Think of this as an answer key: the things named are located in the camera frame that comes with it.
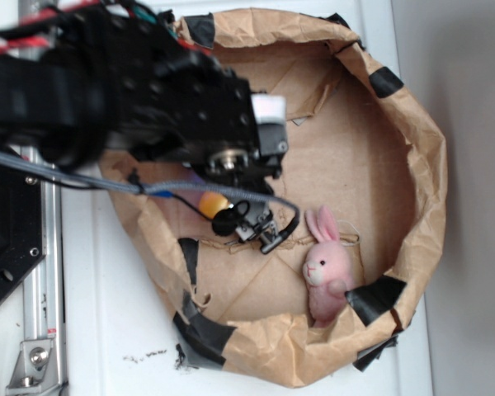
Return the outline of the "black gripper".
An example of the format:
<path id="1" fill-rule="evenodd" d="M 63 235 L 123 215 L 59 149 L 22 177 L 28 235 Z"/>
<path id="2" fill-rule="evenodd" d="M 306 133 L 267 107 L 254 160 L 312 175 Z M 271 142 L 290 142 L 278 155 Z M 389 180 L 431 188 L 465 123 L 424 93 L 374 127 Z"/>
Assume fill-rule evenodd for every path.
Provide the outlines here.
<path id="1" fill-rule="evenodd" d="M 289 148 L 285 99 L 255 93 L 216 58 L 184 53 L 164 63 L 164 159 L 185 163 L 204 180 L 262 194 L 282 173 Z M 215 234 L 258 241 L 262 253 L 282 243 L 269 205 L 239 200 L 211 221 Z"/>

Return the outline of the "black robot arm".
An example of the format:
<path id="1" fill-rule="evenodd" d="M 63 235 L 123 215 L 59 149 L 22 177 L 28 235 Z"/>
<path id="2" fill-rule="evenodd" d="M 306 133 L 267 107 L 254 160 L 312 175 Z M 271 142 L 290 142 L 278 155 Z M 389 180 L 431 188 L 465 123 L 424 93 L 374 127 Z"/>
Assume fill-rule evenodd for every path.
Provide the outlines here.
<path id="1" fill-rule="evenodd" d="M 0 30 L 0 164 L 21 163 L 8 145 L 37 148 L 54 170 L 43 177 L 85 183 L 77 170 L 107 149 L 140 162 L 180 163 L 198 181 L 128 185 L 98 181 L 104 190 L 177 197 L 181 190 L 214 191 L 229 207 L 210 216 L 221 236 L 256 239 L 263 253 L 296 229 L 279 228 L 267 183 L 278 178 L 289 145 L 285 100 L 254 92 L 206 49 L 172 29 L 171 16 L 135 1 L 49 5 Z"/>

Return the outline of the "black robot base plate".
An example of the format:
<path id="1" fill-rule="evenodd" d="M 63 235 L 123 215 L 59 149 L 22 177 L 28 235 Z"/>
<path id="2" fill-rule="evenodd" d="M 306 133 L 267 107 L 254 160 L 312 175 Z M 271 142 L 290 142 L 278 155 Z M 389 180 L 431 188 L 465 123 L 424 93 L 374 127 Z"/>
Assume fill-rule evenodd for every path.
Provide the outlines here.
<path id="1" fill-rule="evenodd" d="M 41 185 L 0 166 L 0 305 L 43 257 Z"/>

